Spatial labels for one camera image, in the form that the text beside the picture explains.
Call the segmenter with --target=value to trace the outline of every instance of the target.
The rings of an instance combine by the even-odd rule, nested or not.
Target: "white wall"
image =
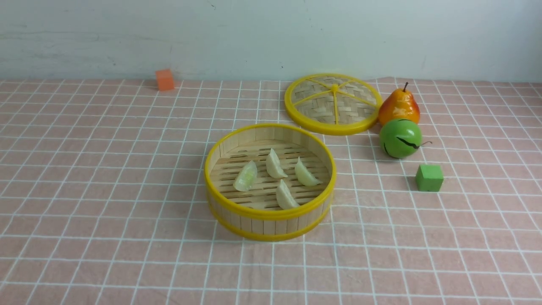
[[[542,0],[0,0],[0,78],[542,81]]]

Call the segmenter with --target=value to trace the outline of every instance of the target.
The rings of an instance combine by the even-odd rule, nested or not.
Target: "green apple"
[[[405,158],[422,145],[422,131],[408,119],[394,119],[380,130],[380,147],[390,157]]]

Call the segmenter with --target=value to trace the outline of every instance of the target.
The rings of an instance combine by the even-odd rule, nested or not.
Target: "green sponge cube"
[[[421,192],[438,192],[444,182],[444,175],[438,165],[422,164],[416,173],[416,184]]]

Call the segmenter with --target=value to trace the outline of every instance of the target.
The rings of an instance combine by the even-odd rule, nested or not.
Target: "toy fruit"
[[[380,147],[393,158],[412,155],[423,145],[421,143],[420,127],[408,119],[393,119],[380,130]]]
[[[409,119],[418,124],[420,122],[420,108],[414,100],[412,92],[407,90],[408,82],[404,88],[395,89],[384,101],[378,110],[378,121],[382,126],[393,119]]]

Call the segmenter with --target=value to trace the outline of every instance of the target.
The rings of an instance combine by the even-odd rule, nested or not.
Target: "woven bamboo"
[[[267,174],[266,158],[271,148],[288,175],[284,182],[299,208],[282,210],[276,202],[279,180]],[[323,183],[303,186],[295,176],[298,157]],[[258,175],[253,188],[233,188],[238,173],[250,160]],[[285,240],[315,227],[329,210],[336,170],[331,153],[305,130],[280,124],[257,124],[237,130],[220,140],[205,163],[210,209],[231,231],[257,240]]]
[[[285,103],[290,116],[304,128],[348,135],[376,122],[382,99],[360,80],[340,74],[317,74],[294,82],[286,92]],[[315,121],[317,127],[307,121]]]

